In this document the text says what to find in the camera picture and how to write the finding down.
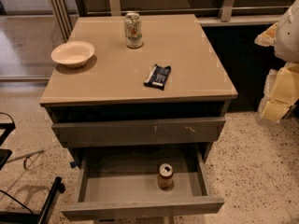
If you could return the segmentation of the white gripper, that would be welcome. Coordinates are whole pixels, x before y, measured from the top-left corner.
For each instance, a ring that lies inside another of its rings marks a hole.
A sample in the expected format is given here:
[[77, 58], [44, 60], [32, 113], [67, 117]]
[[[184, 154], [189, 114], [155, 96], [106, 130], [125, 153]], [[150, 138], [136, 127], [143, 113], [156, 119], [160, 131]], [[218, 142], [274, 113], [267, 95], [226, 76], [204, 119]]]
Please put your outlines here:
[[[274, 23], [257, 35], [256, 45], [269, 47], [275, 45], [278, 23]], [[266, 77], [263, 98], [258, 112], [262, 119], [279, 122], [299, 100], [299, 64], [286, 63], [279, 70], [271, 69]]]

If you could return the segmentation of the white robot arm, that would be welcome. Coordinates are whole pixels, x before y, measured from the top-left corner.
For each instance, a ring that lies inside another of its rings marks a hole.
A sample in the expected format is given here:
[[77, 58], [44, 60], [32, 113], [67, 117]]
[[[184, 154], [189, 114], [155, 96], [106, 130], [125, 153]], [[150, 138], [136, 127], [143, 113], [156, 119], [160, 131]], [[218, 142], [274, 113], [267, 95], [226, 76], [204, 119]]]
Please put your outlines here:
[[258, 112], [262, 120], [279, 122], [299, 100], [299, 0], [280, 20], [259, 34], [254, 43], [274, 47], [275, 56], [285, 62], [266, 77]]

